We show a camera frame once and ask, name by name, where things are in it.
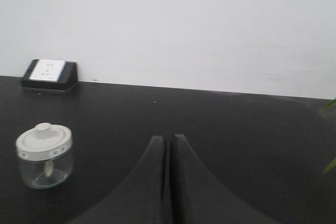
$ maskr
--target black tabletop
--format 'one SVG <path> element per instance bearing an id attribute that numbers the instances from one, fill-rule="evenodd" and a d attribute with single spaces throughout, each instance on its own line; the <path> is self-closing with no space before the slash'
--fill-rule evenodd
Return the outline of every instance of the black tabletop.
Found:
<path id="1" fill-rule="evenodd" d="M 70 92 L 0 77 L 0 223 L 65 223 L 112 192 L 151 136 L 184 134 L 237 197 L 281 223 L 336 223 L 335 116 L 325 100 L 81 82 Z M 19 176 L 17 137 L 41 122 L 73 133 L 75 169 L 48 190 Z M 169 194 L 166 222 L 171 222 Z"/>

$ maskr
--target outlet faceplate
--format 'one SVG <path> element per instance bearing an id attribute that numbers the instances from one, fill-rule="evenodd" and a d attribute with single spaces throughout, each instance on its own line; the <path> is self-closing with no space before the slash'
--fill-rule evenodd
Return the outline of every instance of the outlet faceplate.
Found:
<path id="1" fill-rule="evenodd" d="M 29 79 L 57 82 L 66 62 L 64 60 L 38 60 Z"/>

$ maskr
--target wall socket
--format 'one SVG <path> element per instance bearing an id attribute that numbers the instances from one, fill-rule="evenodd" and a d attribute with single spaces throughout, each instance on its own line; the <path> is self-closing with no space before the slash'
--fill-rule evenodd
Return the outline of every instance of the wall socket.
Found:
<path id="1" fill-rule="evenodd" d="M 21 78 L 24 88 L 70 90 L 78 83 L 77 64 L 64 60 L 32 60 Z"/>
<path id="2" fill-rule="evenodd" d="M 34 81 L 57 82 L 61 76 L 65 63 L 64 60 L 39 59 L 29 79 Z"/>

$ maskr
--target clear glass jar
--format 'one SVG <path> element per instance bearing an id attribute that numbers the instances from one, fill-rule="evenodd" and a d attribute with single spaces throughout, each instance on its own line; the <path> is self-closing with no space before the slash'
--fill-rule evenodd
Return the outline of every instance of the clear glass jar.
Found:
<path id="1" fill-rule="evenodd" d="M 45 161 L 27 161 L 19 158 L 23 182 L 34 189 L 47 189 L 64 182 L 74 167 L 72 149 Z"/>
<path id="2" fill-rule="evenodd" d="M 57 186 L 72 172 L 71 130 L 65 126 L 38 124 L 17 139 L 16 147 L 22 180 L 31 188 Z"/>

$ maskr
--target white lid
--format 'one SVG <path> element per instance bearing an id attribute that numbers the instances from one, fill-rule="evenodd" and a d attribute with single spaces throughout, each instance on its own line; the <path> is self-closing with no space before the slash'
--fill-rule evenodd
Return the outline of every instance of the white lid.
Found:
<path id="1" fill-rule="evenodd" d="M 62 125 L 40 123 L 16 140 L 17 155 L 28 161 L 55 158 L 72 146 L 71 130 Z"/>

